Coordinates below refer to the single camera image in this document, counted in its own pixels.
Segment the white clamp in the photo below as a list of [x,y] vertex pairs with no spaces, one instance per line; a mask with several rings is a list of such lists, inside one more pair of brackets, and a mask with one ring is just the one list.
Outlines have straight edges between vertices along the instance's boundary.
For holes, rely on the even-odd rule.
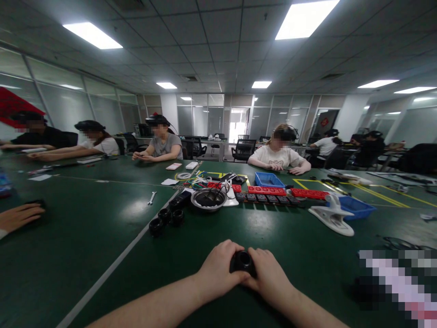
[[326,195],[325,200],[329,202],[329,207],[312,206],[308,211],[322,221],[328,228],[340,235],[352,237],[354,230],[344,222],[344,217],[354,214],[341,209],[340,200],[337,195]]

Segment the gray t-shirt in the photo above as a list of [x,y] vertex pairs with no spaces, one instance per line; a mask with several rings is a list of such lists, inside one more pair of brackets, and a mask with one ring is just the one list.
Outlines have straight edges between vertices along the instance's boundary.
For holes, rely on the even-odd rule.
[[158,157],[171,153],[173,145],[176,144],[181,146],[178,154],[178,159],[183,159],[181,139],[175,134],[169,133],[167,141],[165,143],[162,143],[161,138],[153,138],[152,140],[150,140],[149,146],[153,146],[155,148],[153,157]]

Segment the ceiling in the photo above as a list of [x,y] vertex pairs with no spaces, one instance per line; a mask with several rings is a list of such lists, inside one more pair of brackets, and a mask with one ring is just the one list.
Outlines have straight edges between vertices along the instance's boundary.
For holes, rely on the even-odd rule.
[[[348,94],[401,79],[373,90],[380,101],[437,83],[434,0],[340,0],[310,38],[280,41],[290,0],[142,2],[146,10],[123,11],[112,0],[2,0],[0,40],[135,93],[174,92],[156,85],[171,82],[185,93]],[[124,48],[99,50],[62,27],[84,21]],[[330,73],[344,75],[321,80]],[[252,89],[255,80],[273,82]]]

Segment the blue bin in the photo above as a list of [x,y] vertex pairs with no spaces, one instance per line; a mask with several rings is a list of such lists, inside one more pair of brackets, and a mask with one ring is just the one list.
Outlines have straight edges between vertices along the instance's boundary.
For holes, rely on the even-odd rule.
[[376,210],[375,207],[369,204],[363,203],[360,200],[349,196],[343,196],[338,198],[340,200],[341,209],[351,212],[355,215],[345,216],[345,220],[357,220],[367,218],[373,211]]
[[285,184],[273,173],[255,172],[255,184],[259,187],[285,188]]

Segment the green table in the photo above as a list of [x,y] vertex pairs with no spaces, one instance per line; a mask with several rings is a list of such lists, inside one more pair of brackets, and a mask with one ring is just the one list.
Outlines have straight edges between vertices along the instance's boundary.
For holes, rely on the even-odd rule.
[[[1,209],[36,198],[44,198],[49,206],[44,220],[0,241],[0,261],[7,264],[0,281],[5,304],[0,318],[6,327],[53,327],[61,322],[174,195],[171,187],[157,184],[184,171],[183,167],[166,171],[170,163],[142,167],[124,156],[98,164],[60,169],[59,176],[34,182],[17,170],[27,171],[35,163],[25,163],[20,156],[0,157],[19,193],[7,206],[0,202]],[[244,174],[252,185],[255,172],[263,171],[246,164],[207,161],[200,170]],[[354,237],[334,233],[304,209],[240,204],[204,215],[190,207],[182,227],[166,227],[158,239],[147,232],[70,326],[83,327],[134,298],[195,273],[211,249],[228,238],[244,247],[271,250],[298,289],[352,327],[402,326],[404,314],[397,305],[384,303],[379,311],[360,311],[345,289],[361,272],[356,252],[381,247],[377,235],[437,247],[433,222],[419,217],[422,209],[435,209],[434,196],[420,188],[402,195],[380,187],[389,185],[387,180],[354,174],[372,180],[374,186],[342,184],[340,188],[378,209],[366,220],[350,221]],[[315,190],[332,188],[320,182],[326,177],[322,170],[299,177],[279,174],[285,184]],[[101,179],[111,182],[95,182]],[[147,207],[152,191],[158,191],[155,204]],[[182,323],[183,327],[283,325],[281,315],[241,287]]]

